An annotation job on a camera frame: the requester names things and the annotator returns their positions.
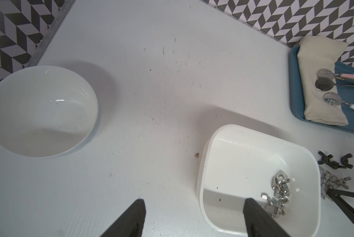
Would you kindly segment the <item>black wing nut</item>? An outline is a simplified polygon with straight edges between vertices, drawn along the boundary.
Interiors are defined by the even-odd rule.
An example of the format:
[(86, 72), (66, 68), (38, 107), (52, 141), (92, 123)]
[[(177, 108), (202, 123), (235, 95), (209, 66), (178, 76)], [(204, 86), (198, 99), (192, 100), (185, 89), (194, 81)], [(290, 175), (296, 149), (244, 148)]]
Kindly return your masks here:
[(349, 169), (352, 169), (354, 166), (352, 164), (349, 163), (349, 159), (352, 158), (353, 155), (351, 153), (348, 153), (346, 155), (344, 155), (341, 159), (340, 159), (340, 162), (341, 164), (346, 167), (346, 168), (349, 168)]
[(321, 159), (317, 161), (318, 165), (326, 164), (332, 169), (339, 169), (340, 164), (336, 161), (332, 161), (333, 155), (325, 155), (322, 151), (318, 151), (318, 154), (321, 156)]

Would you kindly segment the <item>beige cloth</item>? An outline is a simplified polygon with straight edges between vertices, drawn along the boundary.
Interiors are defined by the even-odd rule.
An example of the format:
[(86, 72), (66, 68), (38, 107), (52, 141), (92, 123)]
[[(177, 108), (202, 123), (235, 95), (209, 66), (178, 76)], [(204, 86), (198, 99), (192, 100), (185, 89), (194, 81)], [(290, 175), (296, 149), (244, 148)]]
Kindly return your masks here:
[(336, 86), (328, 85), (333, 78), (328, 75), (322, 78), (317, 73), (324, 69), (334, 72), (335, 62), (348, 44), (324, 36), (304, 36), (299, 46), (297, 60), (305, 102), (305, 119), (327, 125), (347, 126), (349, 122), (341, 106), (323, 100), (326, 93), (337, 93)]

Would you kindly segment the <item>white handled spoon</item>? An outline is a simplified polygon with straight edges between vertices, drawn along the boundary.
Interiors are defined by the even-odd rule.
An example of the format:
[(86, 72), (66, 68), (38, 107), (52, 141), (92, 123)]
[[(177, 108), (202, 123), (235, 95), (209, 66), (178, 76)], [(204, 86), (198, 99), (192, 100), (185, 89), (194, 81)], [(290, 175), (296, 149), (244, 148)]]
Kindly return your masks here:
[(354, 110), (354, 104), (344, 101), (339, 94), (334, 92), (328, 92), (324, 94), (323, 100), (333, 106), (340, 106), (343, 104)]

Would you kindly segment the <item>removed silver wing nuts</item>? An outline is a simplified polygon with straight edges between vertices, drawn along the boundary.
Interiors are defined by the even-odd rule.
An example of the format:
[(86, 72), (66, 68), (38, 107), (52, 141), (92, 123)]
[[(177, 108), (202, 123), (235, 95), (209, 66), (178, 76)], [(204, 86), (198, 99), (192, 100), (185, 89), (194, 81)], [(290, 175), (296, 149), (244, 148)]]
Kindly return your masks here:
[(321, 197), (322, 199), (326, 199), (327, 190), (328, 189), (338, 189), (344, 188), (346, 190), (349, 189), (347, 185), (347, 181), (352, 180), (351, 177), (338, 178), (336, 175), (331, 174), (329, 171), (325, 170), (321, 166), (319, 167), (320, 175), (321, 175)]

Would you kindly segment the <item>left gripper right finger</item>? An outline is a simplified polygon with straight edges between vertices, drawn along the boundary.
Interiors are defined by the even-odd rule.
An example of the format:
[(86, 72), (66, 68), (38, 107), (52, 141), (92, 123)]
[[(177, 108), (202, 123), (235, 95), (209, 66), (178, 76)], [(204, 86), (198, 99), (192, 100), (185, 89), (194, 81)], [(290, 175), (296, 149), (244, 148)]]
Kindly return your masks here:
[(243, 215), (249, 237), (289, 237), (289, 234), (252, 198), (246, 198)]

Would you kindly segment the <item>dark handled spoon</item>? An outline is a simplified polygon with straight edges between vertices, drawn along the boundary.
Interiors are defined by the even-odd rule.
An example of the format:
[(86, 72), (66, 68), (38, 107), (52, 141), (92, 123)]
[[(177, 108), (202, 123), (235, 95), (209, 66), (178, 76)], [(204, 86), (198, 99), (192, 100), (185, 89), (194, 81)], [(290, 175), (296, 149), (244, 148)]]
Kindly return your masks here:
[(332, 80), (327, 79), (327, 78), (318, 78), (315, 81), (315, 86), (317, 90), (319, 91), (330, 91), (334, 87), (348, 87), (348, 88), (354, 88), (353, 84), (336, 84)]

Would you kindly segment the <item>white storage box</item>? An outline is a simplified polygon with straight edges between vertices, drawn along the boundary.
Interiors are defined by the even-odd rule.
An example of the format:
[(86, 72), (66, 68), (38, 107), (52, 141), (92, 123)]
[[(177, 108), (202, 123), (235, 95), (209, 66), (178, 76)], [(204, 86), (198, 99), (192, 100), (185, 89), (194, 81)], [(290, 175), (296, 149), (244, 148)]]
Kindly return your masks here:
[(320, 172), (313, 154), (294, 143), (239, 125), (219, 128), (201, 155), (196, 193), (201, 213), (216, 231), (245, 237), (247, 198), (266, 204), (276, 174), (290, 179), (289, 202), (277, 223), (292, 237), (313, 237), (321, 219)]

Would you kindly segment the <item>white round bowl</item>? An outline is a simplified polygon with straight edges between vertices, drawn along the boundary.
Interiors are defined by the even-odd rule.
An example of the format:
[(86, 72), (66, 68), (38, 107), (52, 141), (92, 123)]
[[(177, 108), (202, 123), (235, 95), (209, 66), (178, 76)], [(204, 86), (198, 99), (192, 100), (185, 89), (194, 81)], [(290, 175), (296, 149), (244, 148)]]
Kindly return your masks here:
[(17, 155), (47, 158), (74, 149), (98, 114), (91, 85), (62, 67), (29, 67), (0, 82), (0, 146)]

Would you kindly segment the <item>pink handled spoon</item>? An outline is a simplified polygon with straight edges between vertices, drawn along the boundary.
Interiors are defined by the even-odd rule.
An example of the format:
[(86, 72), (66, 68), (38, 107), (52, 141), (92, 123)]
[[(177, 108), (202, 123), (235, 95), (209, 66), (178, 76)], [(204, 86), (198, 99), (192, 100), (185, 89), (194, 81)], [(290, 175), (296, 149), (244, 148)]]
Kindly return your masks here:
[(339, 74), (339, 73), (333, 73), (331, 70), (328, 69), (320, 69), (317, 72), (317, 77), (319, 78), (346, 78), (346, 79), (351, 79), (354, 80), (354, 74)]

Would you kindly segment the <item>teal tray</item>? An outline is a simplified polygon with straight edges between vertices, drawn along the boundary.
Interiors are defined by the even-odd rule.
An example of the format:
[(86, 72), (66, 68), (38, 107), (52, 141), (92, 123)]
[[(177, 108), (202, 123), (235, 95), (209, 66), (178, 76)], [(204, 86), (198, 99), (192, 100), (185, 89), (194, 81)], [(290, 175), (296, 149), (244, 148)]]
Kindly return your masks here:
[[(304, 116), (305, 102), (304, 93), (302, 89), (301, 76), (299, 72), (297, 55), (299, 52), (299, 46), (295, 46), (289, 53), (288, 64), (289, 64), (289, 87), (290, 87), (290, 109), (292, 114), (299, 120), (316, 124), (319, 126), (324, 126), (348, 133), (354, 134), (354, 110), (349, 107), (342, 105), (342, 110), (347, 117), (349, 124), (347, 126), (337, 126), (337, 125), (327, 125), (323, 123), (318, 123), (310, 120), (306, 120)], [(354, 68), (348, 66), (341, 62), (335, 63), (334, 71), (336, 73), (350, 73), (354, 74)], [(341, 87), (338, 90), (338, 94), (347, 102), (354, 103), (354, 89), (347, 89)]]

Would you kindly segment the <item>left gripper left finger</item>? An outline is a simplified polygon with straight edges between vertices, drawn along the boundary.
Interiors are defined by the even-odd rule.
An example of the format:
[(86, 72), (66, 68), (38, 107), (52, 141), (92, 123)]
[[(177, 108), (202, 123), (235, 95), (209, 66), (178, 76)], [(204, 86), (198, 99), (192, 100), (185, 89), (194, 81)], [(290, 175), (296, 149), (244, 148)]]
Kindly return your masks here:
[(143, 199), (137, 199), (101, 237), (141, 237), (145, 217), (145, 202)]

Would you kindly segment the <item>silver wing nut pile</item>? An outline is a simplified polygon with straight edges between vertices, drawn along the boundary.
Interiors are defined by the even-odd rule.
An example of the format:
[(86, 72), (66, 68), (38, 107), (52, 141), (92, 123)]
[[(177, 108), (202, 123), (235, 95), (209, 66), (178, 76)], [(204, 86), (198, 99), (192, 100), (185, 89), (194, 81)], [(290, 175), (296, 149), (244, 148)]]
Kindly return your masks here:
[(271, 189), (273, 196), (267, 193), (262, 193), (261, 198), (267, 201), (266, 205), (261, 205), (261, 208), (267, 212), (272, 219), (277, 219), (280, 216), (285, 216), (285, 205), (289, 203), (290, 190), (288, 187), (290, 183), (289, 177), (285, 172), (278, 172), (273, 178)]

